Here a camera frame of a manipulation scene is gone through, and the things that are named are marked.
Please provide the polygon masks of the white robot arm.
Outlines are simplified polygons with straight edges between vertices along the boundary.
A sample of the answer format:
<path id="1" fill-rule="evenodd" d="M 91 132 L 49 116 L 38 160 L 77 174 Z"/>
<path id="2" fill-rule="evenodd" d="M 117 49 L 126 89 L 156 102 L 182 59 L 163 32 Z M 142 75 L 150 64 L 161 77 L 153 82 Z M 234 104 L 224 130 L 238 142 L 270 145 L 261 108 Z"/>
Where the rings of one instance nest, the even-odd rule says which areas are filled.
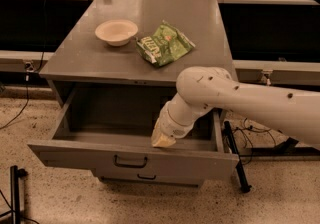
<path id="1" fill-rule="evenodd" d="M 160 111 L 151 136 L 169 147 L 214 108 L 234 112 L 320 149 L 320 93 L 235 81 L 217 67 L 190 67 L 176 80 L 177 93 Z"/>

